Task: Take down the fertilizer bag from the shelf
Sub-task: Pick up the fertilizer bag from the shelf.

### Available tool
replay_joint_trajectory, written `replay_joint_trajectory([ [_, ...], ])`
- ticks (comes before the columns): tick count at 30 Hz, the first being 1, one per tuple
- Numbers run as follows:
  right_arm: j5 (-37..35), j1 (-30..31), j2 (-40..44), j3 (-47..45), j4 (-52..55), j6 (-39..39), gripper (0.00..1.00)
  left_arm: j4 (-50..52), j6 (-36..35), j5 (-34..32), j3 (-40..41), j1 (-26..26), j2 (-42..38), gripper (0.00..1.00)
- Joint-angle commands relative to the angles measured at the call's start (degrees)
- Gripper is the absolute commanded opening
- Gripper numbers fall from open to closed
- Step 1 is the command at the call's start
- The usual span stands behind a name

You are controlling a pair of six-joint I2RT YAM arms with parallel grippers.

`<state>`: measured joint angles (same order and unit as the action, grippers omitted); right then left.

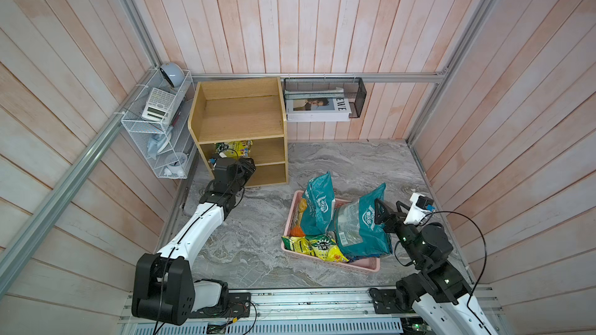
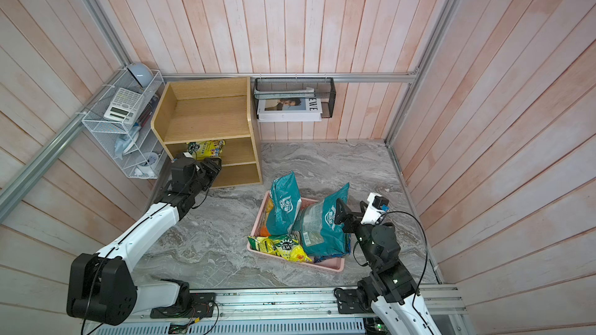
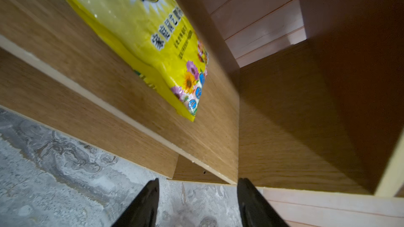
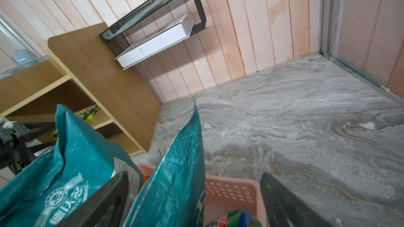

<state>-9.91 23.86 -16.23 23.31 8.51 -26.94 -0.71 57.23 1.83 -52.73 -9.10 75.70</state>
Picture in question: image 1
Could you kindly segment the teal orange bag front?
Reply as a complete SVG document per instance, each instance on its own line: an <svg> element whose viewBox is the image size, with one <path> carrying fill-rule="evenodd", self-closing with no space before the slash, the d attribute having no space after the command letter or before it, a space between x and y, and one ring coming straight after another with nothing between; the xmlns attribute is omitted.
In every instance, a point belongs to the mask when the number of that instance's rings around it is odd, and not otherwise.
<svg viewBox="0 0 596 335"><path fill-rule="evenodd" d="M332 231L340 251L350 261L393 252L391 237L382 223L375 222L375 200L384 200L385 189L383 183L371 193L335 210Z"/></svg>

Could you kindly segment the teal orange bag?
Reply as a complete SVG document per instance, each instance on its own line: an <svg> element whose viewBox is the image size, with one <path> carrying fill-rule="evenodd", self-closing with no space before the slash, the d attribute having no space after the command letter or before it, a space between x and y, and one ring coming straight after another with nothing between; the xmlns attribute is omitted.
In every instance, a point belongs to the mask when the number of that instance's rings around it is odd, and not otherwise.
<svg viewBox="0 0 596 335"><path fill-rule="evenodd" d="M332 231L340 251L350 261L393 252L391 237L382 223L375 222L375 200L384 200L385 189L383 183L371 193L335 210Z"/></svg>
<svg viewBox="0 0 596 335"><path fill-rule="evenodd" d="M331 173L312 178L298 203L296 223L290 230L290 237L326 234L332 223L335 203Z"/></svg>

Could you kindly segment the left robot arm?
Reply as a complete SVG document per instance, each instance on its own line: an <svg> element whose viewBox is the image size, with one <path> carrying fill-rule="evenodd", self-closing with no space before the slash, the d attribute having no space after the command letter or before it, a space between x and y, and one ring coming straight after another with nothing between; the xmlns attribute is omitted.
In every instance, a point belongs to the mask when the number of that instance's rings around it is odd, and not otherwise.
<svg viewBox="0 0 596 335"><path fill-rule="evenodd" d="M188 223L155 254L136 265L131 313L157 324L182 325L187 319L231 312L228 284L192 277L192 265L211 234L237 206L236 195L255 173L251 158L219 158Z"/></svg>

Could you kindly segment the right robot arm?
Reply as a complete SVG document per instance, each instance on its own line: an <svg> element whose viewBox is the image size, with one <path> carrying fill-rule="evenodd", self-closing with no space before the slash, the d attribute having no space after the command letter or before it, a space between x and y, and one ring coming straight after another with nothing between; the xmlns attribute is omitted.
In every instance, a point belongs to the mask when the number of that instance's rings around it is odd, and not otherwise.
<svg viewBox="0 0 596 335"><path fill-rule="evenodd" d="M413 312L435 334L496 334L481 308L474 286L449 262L453 251L444 226L427 223L431 213L414 202L408 212L376 199L374 222L397 237L416 273L396 282L393 289L371 288L375 314Z"/></svg>

